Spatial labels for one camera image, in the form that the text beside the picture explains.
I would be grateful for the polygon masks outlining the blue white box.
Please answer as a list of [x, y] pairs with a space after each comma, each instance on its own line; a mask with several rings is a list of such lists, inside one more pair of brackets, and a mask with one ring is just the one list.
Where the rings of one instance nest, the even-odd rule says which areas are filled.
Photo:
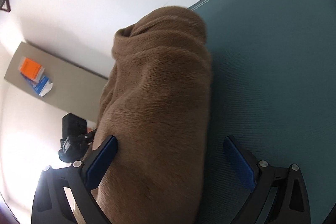
[[54, 85], [54, 83], [46, 75], [42, 75], [38, 83], [34, 82], [26, 76], [23, 76], [23, 78], [30, 85], [30, 87], [32, 87], [35, 94], [40, 97], [44, 97], [48, 92], [50, 92]]

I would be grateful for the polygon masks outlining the orange box on cabinet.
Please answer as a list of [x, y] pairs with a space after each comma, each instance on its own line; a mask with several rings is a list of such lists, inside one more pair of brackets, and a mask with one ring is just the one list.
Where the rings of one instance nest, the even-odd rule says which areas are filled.
[[45, 67], [28, 57], [22, 56], [19, 62], [18, 70], [21, 75], [25, 76], [34, 83], [38, 83], [42, 78]]

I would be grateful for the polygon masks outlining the grey tall cabinet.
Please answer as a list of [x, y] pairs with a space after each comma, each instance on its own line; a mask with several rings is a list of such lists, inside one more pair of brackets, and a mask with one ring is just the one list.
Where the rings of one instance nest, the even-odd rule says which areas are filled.
[[[22, 57], [45, 67], [53, 87], [44, 97], [38, 96], [18, 71]], [[5, 74], [5, 80], [27, 94], [67, 113], [95, 122], [98, 118], [102, 90], [107, 79], [63, 61], [34, 46], [21, 42]]]

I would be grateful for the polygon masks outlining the framed wall picture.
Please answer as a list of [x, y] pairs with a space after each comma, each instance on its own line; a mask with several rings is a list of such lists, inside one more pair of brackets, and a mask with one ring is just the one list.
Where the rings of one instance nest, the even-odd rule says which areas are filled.
[[5, 0], [3, 6], [1, 7], [1, 11], [4, 11], [4, 12], [11, 11], [10, 0]]

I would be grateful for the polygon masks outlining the brown fleece garment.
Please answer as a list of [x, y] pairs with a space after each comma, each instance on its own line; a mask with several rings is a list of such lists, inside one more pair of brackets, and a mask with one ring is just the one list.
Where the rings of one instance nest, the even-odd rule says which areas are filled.
[[156, 9], [118, 30], [92, 149], [118, 153], [92, 194], [112, 223], [193, 223], [201, 201], [211, 56], [193, 11]]

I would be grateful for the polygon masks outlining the teal table mat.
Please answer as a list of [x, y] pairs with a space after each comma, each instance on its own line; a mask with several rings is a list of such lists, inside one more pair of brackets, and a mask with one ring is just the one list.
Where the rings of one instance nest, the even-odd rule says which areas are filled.
[[268, 163], [299, 165], [311, 221], [335, 204], [335, 0], [200, 0], [213, 84], [197, 223], [230, 223], [248, 196], [223, 152], [233, 135]]

